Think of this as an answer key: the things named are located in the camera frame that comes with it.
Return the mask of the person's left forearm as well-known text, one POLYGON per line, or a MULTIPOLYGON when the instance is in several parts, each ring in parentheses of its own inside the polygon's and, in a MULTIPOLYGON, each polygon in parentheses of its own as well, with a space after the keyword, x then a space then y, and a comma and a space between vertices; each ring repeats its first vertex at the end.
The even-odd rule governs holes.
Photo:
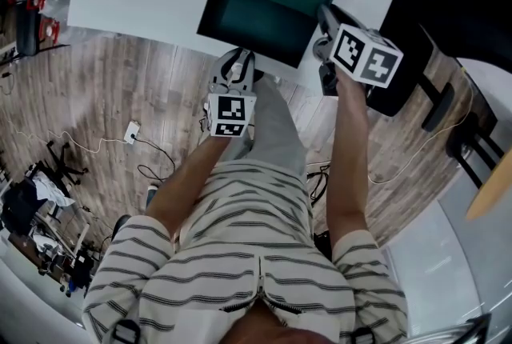
POLYGON ((206 138, 158 188, 146 209, 146 215, 160 222, 169 236, 194 210, 194 204, 230 138, 206 138))

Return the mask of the black folding chair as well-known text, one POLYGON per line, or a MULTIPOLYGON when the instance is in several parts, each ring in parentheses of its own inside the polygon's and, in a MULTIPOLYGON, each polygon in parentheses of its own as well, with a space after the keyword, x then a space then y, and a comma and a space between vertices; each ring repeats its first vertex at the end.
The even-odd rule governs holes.
POLYGON ((44 18, 36 9, 28 7, 28 1, 15 5, 16 13, 16 51, 18 58, 33 57, 40 52, 66 47, 66 44, 53 42, 52 47, 41 48, 46 40, 43 36, 44 18))

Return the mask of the round light wood table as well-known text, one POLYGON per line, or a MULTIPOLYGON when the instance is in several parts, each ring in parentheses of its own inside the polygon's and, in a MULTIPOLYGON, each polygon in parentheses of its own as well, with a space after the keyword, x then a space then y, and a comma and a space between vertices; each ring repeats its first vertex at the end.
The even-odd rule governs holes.
POLYGON ((467 220, 475 220, 489 213, 512 186, 512 148, 482 185, 466 213, 467 220))

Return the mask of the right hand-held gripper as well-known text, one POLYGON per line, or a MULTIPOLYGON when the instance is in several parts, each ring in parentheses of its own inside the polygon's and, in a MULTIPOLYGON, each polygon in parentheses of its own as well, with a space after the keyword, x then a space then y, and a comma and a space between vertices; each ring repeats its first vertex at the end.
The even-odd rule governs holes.
POLYGON ((313 46, 314 56, 321 62, 319 76, 325 96, 337 94, 337 70, 362 84, 389 86, 403 58, 391 40, 375 30, 340 25, 337 7, 320 5, 318 24, 327 35, 313 46))

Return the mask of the person's right forearm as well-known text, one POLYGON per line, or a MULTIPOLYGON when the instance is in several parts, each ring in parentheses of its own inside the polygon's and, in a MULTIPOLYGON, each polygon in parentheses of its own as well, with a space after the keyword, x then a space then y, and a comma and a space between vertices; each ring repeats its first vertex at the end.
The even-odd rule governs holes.
POLYGON ((330 244, 367 228, 369 120, 363 87, 336 71, 338 108, 326 192, 330 244))

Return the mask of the cream striped shirt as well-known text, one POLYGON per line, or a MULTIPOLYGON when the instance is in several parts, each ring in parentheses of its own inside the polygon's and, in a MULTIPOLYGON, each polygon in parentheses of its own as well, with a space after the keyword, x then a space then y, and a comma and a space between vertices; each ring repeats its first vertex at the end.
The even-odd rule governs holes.
POLYGON ((404 293, 371 233, 344 236, 330 258, 314 245, 304 181, 238 160, 216 165, 181 230, 134 216, 110 244, 84 300, 93 342, 133 320, 141 344, 218 344, 256 301, 281 324, 337 344, 369 328, 379 344, 407 334, 404 293))

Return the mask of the pile of clothes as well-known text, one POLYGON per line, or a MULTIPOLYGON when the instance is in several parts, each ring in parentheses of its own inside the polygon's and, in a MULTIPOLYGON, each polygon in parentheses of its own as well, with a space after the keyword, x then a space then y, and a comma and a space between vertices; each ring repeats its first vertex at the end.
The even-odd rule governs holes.
POLYGON ((9 232, 28 235, 36 213, 46 202, 61 208, 74 204, 62 180, 52 170, 36 166, 6 192, 0 219, 9 232))

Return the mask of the white power socket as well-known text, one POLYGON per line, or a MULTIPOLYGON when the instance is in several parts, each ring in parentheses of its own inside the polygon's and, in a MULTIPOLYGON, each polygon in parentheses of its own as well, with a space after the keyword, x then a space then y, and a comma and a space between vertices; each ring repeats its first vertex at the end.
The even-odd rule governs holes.
POLYGON ((133 145, 138 136, 141 126, 136 121, 130 121, 123 138, 127 144, 133 145))

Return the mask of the black star chair base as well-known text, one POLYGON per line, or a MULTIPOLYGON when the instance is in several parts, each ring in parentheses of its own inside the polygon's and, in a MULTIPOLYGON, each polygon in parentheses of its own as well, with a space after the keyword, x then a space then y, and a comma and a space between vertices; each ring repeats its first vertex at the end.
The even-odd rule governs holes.
POLYGON ((70 149, 70 144, 68 142, 64 143, 61 146, 60 155, 57 156, 54 152, 54 141, 48 141, 46 144, 46 148, 50 152, 52 159, 56 165, 55 173, 60 177, 66 178, 73 186, 78 186, 81 184, 80 177, 87 174, 89 170, 84 167, 81 170, 76 170, 71 166, 66 164, 66 152, 70 149))

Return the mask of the grey trousers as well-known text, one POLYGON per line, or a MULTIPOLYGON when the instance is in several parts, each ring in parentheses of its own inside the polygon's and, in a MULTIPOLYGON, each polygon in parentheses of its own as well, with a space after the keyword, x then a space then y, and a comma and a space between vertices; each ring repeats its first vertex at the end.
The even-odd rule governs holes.
POLYGON ((276 81, 264 76, 254 84, 254 92, 254 137, 245 132, 232 139, 219 161, 257 160, 289 170, 304 180, 306 148, 276 81))

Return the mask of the black office chair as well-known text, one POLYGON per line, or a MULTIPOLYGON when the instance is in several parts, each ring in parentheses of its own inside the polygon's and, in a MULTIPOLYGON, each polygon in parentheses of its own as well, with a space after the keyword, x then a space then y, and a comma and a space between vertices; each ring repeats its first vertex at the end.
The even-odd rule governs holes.
POLYGON ((421 87, 431 100, 422 129, 431 132, 454 99, 450 83, 437 90, 425 75, 434 48, 452 58, 496 66, 512 76, 512 0, 393 0, 380 28, 404 54, 391 84, 373 88, 366 103, 395 116, 421 87))

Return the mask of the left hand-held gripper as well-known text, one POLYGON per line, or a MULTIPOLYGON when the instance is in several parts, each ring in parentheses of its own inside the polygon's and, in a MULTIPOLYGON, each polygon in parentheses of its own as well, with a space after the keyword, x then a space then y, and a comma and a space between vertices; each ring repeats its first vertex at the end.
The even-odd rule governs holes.
POLYGON ((212 136, 240 138, 246 132, 257 100, 254 71, 255 55, 243 48, 228 51, 212 66, 206 103, 212 136))

